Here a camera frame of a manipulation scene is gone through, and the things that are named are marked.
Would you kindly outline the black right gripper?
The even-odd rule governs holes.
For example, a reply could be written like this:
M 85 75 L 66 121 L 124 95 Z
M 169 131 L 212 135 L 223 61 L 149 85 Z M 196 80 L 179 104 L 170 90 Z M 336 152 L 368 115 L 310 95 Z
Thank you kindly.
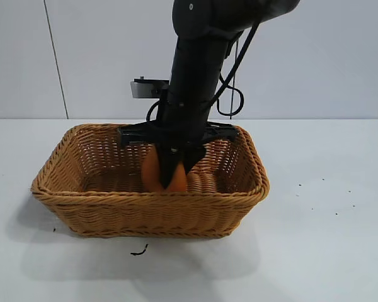
M 167 90 L 160 93 L 144 122 L 117 128 L 119 145 L 125 148 L 147 143 L 170 148 L 173 152 L 162 150 L 159 155 L 160 183 L 164 190 L 183 190 L 183 167 L 185 172 L 190 172 L 206 154 L 206 150 L 189 149 L 216 140 L 233 142 L 239 130 L 231 124 L 208 121 L 204 113 L 169 120 L 166 115 L 179 109 L 169 107 Z M 178 150 L 186 150 L 183 160 Z

